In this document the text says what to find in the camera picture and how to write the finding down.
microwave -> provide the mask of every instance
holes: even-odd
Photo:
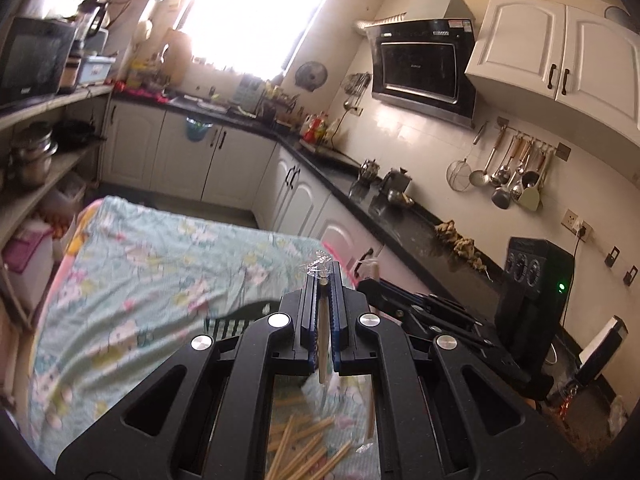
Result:
[[[73,23],[14,18],[0,54],[0,108],[56,94],[75,33]]]
[[[372,96],[472,127],[476,89],[465,69],[476,41],[470,20],[413,20],[367,27]]]

wall socket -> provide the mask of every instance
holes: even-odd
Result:
[[[574,235],[578,234],[578,230],[580,229],[580,227],[584,227],[586,229],[586,232],[584,236],[580,238],[580,240],[582,240],[583,242],[586,242],[593,232],[593,228],[570,209],[566,210],[566,213],[564,213],[564,217],[562,217],[562,221],[560,223],[564,227],[569,229],[569,231],[571,231]]]

kitchen cabinet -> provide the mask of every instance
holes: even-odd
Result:
[[[164,110],[114,101],[107,120],[101,179],[150,189]]]
[[[566,8],[556,100],[640,144],[640,36],[590,12]]]
[[[184,115],[168,112],[164,117],[151,189],[200,200],[222,128],[212,126],[201,140],[191,140],[186,135],[186,126]]]
[[[565,6],[544,0],[489,0],[478,41],[466,67],[555,97],[564,46]]]
[[[388,247],[383,247],[378,255],[380,278],[404,288],[408,292],[430,294],[429,288],[412,273]]]
[[[218,138],[202,201],[251,209],[275,142],[227,127]]]
[[[329,190],[300,164],[291,173],[287,197],[276,220],[275,230],[295,236],[309,236],[329,196]]]
[[[309,236],[326,244],[349,271],[367,251],[372,249],[372,255],[375,256],[382,248],[382,243],[333,196],[327,199]]]
[[[273,231],[282,204],[291,192],[289,182],[294,169],[293,155],[276,145],[252,206],[260,229]]]

round metal pivot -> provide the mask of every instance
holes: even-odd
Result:
[[[282,328],[283,326],[287,326],[289,324],[289,316],[287,316],[287,314],[283,314],[282,312],[276,312],[275,314],[271,314],[269,316],[269,324],[274,328]]]
[[[213,345],[213,339],[208,335],[197,335],[191,340],[191,348],[194,350],[206,350]]]
[[[360,316],[360,322],[364,326],[377,326],[380,324],[380,318],[375,314],[362,314],[362,316]]]
[[[458,346],[456,338],[447,334],[439,336],[439,338],[436,339],[436,344],[443,350],[453,350]]]

bright window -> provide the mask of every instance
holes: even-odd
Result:
[[[193,55],[222,70],[280,73],[322,0],[194,0],[181,30]]]

